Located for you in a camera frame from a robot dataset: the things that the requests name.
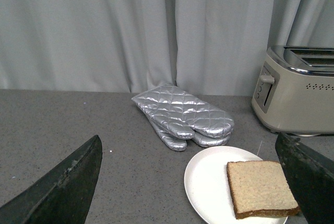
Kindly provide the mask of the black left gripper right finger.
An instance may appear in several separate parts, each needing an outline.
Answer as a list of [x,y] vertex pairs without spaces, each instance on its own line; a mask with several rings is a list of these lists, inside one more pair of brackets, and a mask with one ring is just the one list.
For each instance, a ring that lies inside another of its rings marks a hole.
[[276,153],[290,190],[308,223],[333,223],[333,161],[286,133]]

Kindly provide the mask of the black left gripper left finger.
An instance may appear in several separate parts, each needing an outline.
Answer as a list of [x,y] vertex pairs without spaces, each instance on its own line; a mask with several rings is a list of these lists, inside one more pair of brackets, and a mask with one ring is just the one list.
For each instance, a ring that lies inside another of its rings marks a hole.
[[33,185],[1,207],[1,223],[85,223],[102,162],[93,136]]

